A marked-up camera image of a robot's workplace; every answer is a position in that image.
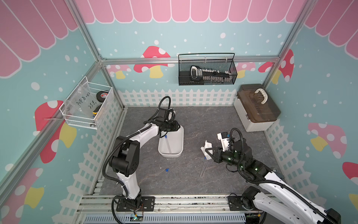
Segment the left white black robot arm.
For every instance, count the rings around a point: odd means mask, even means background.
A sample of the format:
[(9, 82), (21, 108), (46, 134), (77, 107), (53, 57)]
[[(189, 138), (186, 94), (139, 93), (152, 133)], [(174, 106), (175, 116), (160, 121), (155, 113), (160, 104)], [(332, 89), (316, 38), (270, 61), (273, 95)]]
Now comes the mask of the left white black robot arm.
[(168, 105), (157, 107), (156, 112), (144, 121), (144, 127), (128, 135), (118, 136), (112, 151), (106, 158), (102, 175), (120, 184), (121, 196), (114, 199), (120, 209), (137, 211), (144, 207), (136, 170), (140, 161), (140, 149), (149, 140), (159, 137), (158, 152), (165, 158), (178, 158), (184, 149), (184, 128), (175, 119), (175, 111)]

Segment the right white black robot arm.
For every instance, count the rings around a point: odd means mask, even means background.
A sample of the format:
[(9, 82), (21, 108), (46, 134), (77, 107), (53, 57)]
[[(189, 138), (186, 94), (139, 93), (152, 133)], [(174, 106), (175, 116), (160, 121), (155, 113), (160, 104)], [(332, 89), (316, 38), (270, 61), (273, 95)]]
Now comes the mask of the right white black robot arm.
[(235, 166), (237, 172), (251, 184), (241, 195), (244, 209), (259, 209), (285, 224), (340, 224), (341, 215), (334, 209), (324, 209), (305, 198), (284, 182), (272, 169), (253, 158), (245, 139), (222, 140), (223, 147), (214, 149), (208, 142), (202, 147), (206, 157), (214, 162)]

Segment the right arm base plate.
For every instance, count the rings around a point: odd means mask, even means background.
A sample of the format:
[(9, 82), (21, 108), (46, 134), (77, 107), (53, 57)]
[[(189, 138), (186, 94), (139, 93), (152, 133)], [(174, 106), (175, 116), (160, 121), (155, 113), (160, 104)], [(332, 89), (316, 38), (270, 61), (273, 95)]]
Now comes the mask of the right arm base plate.
[(260, 210), (254, 206), (253, 200), (249, 200), (246, 197), (229, 195), (227, 197), (228, 205), (231, 211), (243, 211), (243, 212), (259, 212)]

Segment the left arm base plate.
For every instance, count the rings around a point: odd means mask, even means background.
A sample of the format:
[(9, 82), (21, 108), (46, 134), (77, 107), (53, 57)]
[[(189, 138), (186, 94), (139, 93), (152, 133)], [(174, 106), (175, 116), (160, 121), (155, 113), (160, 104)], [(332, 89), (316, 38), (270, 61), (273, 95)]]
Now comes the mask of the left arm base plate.
[(121, 197), (115, 200), (117, 212), (154, 211), (155, 197), (138, 196), (136, 199), (125, 199)]

